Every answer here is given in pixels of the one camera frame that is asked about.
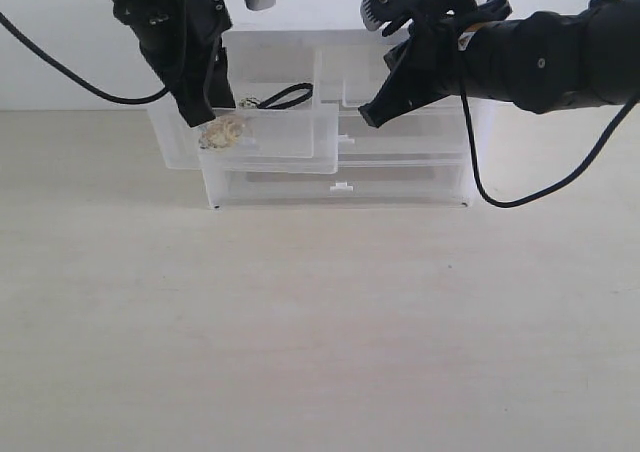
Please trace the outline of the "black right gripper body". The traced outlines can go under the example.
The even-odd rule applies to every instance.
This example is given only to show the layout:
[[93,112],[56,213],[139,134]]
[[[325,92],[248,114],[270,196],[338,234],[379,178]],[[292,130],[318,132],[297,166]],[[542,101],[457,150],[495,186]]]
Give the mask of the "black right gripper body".
[[471,92],[460,49],[469,28],[506,19],[509,0],[421,0],[405,8],[399,21],[409,24],[408,38],[384,55],[389,75],[382,85],[385,97],[448,97]]

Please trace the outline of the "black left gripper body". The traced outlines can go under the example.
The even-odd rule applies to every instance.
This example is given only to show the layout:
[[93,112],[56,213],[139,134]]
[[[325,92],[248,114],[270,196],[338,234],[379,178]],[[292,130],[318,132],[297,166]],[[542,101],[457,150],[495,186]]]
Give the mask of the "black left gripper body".
[[116,20],[139,41],[163,82],[176,82],[183,65],[231,28],[223,0],[112,0]]

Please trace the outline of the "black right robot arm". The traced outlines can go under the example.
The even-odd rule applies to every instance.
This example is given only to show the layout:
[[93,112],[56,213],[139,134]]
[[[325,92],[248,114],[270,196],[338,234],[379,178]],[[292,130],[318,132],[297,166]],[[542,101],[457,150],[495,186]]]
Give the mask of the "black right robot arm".
[[534,114],[624,105],[639,96],[639,0],[577,15],[537,11],[508,20],[506,0],[467,14],[416,20],[387,55],[391,71],[361,106],[385,123],[450,96],[511,103]]

